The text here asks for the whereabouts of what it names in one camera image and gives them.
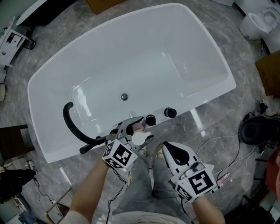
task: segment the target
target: forearm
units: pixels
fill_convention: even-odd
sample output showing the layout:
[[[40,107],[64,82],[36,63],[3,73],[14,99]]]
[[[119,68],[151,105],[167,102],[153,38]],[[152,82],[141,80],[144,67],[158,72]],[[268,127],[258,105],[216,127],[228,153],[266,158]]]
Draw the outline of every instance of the forearm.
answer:
[[[199,224],[225,224],[222,212],[205,196],[192,203]]]
[[[100,200],[108,169],[108,165],[99,159],[72,199],[70,211],[79,212],[90,223]]]

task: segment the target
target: bathtub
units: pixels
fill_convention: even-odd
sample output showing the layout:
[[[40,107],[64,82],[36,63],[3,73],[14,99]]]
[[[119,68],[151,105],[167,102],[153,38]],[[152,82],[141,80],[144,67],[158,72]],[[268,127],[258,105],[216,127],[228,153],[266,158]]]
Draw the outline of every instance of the bathtub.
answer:
[[[49,59],[28,83],[31,118],[47,162],[79,153],[63,120],[95,138],[134,116],[157,124],[236,87],[217,44],[186,6],[169,3],[137,10],[83,34]],[[121,95],[128,99],[123,101]]]

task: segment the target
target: gray marble floor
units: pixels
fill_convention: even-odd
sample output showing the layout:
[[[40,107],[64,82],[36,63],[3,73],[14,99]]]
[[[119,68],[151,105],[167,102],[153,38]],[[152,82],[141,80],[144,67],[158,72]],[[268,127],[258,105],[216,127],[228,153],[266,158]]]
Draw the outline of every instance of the gray marble floor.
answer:
[[[37,41],[37,46],[32,51],[22,49],[17,55],[14,66],[8,70],[6,78],[7,98],[0,103],[0,127],[28,124],[36,151],[25,157],[35,162],[41,191],[49,194],[52,200],[58,199],[71,186],[76,189],[102,150],[92,150],[85,155],[47,164],[32,128],[27,98],[29,79],[57,51],[93,27],[134,10],[170,2],[188,6],[203,22],[224,54],[237,87],[175,119],[153,127],[151,131],[156,139],[148,146],[148,150],[151,151],[160,142],[168,140],[184,143],[197,151],[210,138],[237,134],[240,121],[246,113],[256,109],[260,99],[267,101],[268,113],[279,109],[279,101],[265,96],[254,65],[257,59],[265,56],[265,53],[261,53],[259,43],[244,39],[239,32],[238,26],[243,16],[236,8],[220,5],[211,0],[128,0],[99,15],[94,15],[86,0],[77,0],[49,25],[36,27],[32,38]],[[199,157],[205,162],[214,164],[214,172],[217,172],[235,158],[237,150],[237,137],[216,139],[201,149]],[[252,147],[241,143],[238,157],[241,158],[251,150]],[[270,153],[268,150],[263,156],[268,157]],[[259,175],[262,175],[264,167],[256,164],[254,157],[253,154],[248,159],[242,175],[227,181],[219,191],[209,196],[224,214],[240,203],[243,194],[250,195],[258,186],[259,183],[253,181],[253,176],[257,169],[260,170]],[[13,168],[25,168],[26,158],[14,162]],[[235,163],[227,171],[237,176],[245,168],[245,159]],[[108,173],[101,201],[94,215],[94,223],[105,222],[107,202],[115,196],[121,186],[122,183],[117,177],[111,172]],[[22,195],[35,214],[40,219],[46,220],[44,212],[51,206],[51,202],[47,197],[40,196],[34,182],[29,182],[23,187]],[[117,204],[118,200],[112,203],[112,208]],[[193,216],[191,208],[186,207]],[[54,211],[52,214],[54,220],[59,218],[56,213]]]

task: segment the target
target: white toilet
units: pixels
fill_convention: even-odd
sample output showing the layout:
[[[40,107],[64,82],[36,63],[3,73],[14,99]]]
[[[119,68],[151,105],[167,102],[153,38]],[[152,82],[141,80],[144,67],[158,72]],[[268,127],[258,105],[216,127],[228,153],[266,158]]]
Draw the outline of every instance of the white toilet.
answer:
[[[250,40],[265,37],[280,25],[280,13],[273,7],[258,14],[248,13],[240,25],[240,32]]]

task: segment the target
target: gray pants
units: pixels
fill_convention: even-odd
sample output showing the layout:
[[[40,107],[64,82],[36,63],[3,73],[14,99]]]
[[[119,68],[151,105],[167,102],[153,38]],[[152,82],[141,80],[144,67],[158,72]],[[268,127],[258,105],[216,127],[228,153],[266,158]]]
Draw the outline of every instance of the gray pants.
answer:
[[[168,182],[172,175],[165,160],[154,160],[153,189],[149,175],[149,164],[145,158],[139,157],[135,160],[131,169],[131,176],[132,182],[124,193],[119,206],[113,211],[113,215],[144,211],[177,217],[187,224],[191,222],[176,199],[178,193]]]

